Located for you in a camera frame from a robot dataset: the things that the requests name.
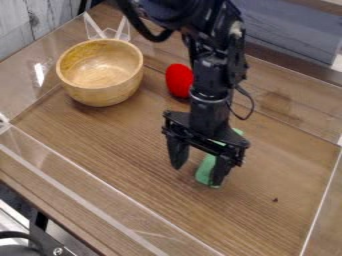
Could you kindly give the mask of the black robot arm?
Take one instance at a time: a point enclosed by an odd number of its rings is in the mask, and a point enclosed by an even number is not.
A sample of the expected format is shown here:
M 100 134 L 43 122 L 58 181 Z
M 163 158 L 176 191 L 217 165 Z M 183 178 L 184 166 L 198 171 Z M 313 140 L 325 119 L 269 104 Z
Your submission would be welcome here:
M 162 132 L 170 162 L 179 169 L 197 148 L 214 157 L 206 168 L 207 184 L 218 187 L 231 169 L 243 164 L 249 140 L 234 131 L 229 119 L 234 94 L 249 96 L 241 82 L 247 79 L 246 27 L 231 0 L 116 0 L 140 35 L 166 41 L 182 34 L 189 48 L 194 83 L 190 110 L 164 111 Z

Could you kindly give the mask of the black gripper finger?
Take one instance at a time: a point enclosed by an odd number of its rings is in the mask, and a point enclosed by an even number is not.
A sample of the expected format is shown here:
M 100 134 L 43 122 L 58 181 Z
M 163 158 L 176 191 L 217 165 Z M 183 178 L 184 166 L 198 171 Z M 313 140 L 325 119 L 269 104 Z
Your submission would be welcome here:
M 184 139 L 167 137 L 167 149 L 172 167 L 179 170 L 189 160 L 190 144 Z
M 215 164 L 211 169 L 210 176 L 210 185 L 213 187 L 218 187 L 222 184 L 225 177 L 230 173 L 234 166 L 235 163 L 231 157 L 222 155 L 215 158 Z

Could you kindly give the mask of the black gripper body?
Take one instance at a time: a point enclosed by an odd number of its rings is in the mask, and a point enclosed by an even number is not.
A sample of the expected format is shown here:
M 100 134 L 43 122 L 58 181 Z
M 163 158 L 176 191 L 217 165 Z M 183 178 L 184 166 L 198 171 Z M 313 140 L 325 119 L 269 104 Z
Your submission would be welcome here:
M 190 148 L 202 151 L 206 149 L 209 139 L 231 142 L 229 123 L 231 111 L 233 93 L 218 97 L 207 97 L 199 93 L 190 93 L 190 111 L 163 112 L 164 125 L 162 133 L 166 136 L 184 139 Z

